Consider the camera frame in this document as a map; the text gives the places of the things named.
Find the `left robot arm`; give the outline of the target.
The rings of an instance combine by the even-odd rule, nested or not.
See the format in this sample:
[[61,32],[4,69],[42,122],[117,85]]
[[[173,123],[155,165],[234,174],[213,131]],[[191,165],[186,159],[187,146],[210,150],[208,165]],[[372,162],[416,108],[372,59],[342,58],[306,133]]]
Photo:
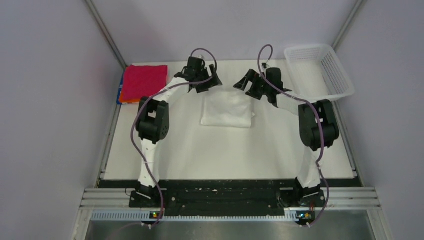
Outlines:
[[147,206],[165,205],[163,191],[159,185],[159,171],[156,167],[159,142],[167,137],[170,130],[170,108],[192,90],[200,94],[222,86],[217,70],[216,60],[207,66],[203,58],[190,56],[186,66],[177,72],[164,88],[152,96],[141,98],[136,118],[131,126],[131,133],[137,134],[140,142],[136,143],[134,136],[130,139],[142,160],[138,177],[139,186],[135,192],[141,195],[141,200]]

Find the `white printed t-shirt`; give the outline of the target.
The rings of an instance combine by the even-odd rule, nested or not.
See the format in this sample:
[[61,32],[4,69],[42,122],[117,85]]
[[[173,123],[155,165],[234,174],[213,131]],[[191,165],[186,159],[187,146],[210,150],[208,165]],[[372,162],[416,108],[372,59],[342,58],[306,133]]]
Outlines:
[[254,116],[251,97],[238,91],[218,90],[204,98],[200,124],[205,127],[251,128]]

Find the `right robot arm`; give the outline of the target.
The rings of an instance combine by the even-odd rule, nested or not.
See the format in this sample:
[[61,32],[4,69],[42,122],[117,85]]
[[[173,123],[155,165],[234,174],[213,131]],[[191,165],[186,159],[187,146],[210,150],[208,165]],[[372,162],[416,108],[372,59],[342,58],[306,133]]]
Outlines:
[[282,71],[277,67],[259,72],[249,69],[233,87],[257,100],[266,97],[274,107],[298,116],[299,135],[305,148],[300,172],[294,180],[292,201],[299,206],[325,204],[322,185],[327,186],[328,182],[321,160],[325,148],[331,147],[340,136],[332,103],[327,99],[311,103],[297,96],[284,87]]

